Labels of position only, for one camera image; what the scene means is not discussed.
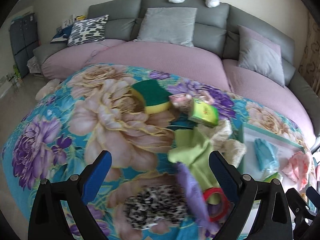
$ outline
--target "screw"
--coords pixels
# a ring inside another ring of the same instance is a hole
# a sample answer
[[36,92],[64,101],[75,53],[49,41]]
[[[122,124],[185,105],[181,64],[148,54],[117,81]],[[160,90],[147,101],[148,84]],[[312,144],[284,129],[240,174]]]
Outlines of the screw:
[[244,180],[246,180],[246,181],[250,181],[250,180],[251,180],[251,176],[248,175],[248,174],[244,174],[244,175],[242,176],[242,178],[243,178]]
[[279,179],[274,179],[274,180],[273,180],[273,183],[276,184],[276,185],[279,185],[279,184],[280,184],[280,181],[279,181]]
[[47,179],[41,179],[40,184],[45,185],[45,184],[47,184],[47,181],[48,181]]
[[77,175],[77,174],[71,175],[71,177],[70,177],[70,180],[72,180],[72,181],[76,181],[78,179],[79,179],[79,175]]

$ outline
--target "yellow sponge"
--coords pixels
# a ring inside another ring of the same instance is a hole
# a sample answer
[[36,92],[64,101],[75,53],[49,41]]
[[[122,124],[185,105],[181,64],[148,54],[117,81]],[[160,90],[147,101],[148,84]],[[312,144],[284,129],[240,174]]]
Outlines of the yellow sponge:
[[155,79],[140,81],[131,87],[131,93],[144,104],[146,114],[157,114],[168,110],[171,106],[169,93],[160,87]]

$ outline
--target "green cloth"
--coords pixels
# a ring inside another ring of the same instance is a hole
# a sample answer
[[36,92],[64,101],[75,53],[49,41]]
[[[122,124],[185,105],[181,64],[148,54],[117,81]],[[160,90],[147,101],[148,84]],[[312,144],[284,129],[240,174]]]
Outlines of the green cloth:
[[[168,160],[172,163],[182,162],[198,181],[202,191],[220,187],[209,167],[209,155],[213,146],[207,136],[197,127],[193,130],[175,130],[176,148],[168,152]],[[210,204],[220,203],[220,195],[213,194],[208,201]]]

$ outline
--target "pink cloth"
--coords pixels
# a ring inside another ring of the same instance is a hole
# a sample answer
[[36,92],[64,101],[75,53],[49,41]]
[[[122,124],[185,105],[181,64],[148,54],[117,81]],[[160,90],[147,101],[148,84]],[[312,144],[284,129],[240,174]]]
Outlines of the pink cloth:
[[298,190],[301,191],[308,184],[310,167],[310,156],[297,152],[289,159],[288,165],[282,172],[293,182],[298,183]]
[[87,60],[99,52],[125,43],[121,40],[104,40],[75,45],[63,49],[49,57],[41,66],[43,75],[49,79],[64,80],[82,69]]
[[320,165],[316,167],[316,180],[320,181]]
[[313,125],[295,95],[287,87],[283,88],[271,79],[252,70],[237,67],[237,64],[236,60],[223,60],[232,91],[290,118],[301,129],[307,145],[312,147],[316,141]]
[[204,49],[168,43],[129,41],[100,52],[88,62],[149,68],[230,91],[221,59]]

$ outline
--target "blue gripper pad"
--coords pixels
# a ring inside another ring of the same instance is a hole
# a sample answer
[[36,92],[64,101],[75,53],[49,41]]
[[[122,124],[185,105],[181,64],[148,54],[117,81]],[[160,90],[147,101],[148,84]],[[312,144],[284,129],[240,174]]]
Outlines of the blue gripper pad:
[[82,191],[82,202],[87,205],[88,202],[93,201],[108,173],[111,168],[112,157],[111,153],[108,151],[104,152],[103,158],[96,165],[93,172],[88,177],[87,181],[83,185]]
[[224,159],[223,161],[225,162],[224,164],[217,157],[215,152],[212,152],[209,156],[210,169],[216,177],[220,187],[222,188],[223,193],[226,195],[227,199],[230,202],[233,202],[235,205],[237,205],[239,201],[238,187],[231,175],[229,174],[229,172],[225,168],[225,165],[229,164]]
[[308,189],[306,190],[306,195],[308,199],[313,203],[313,205],[319,210],[320,209],[319,193],[313,187],[308,187]]

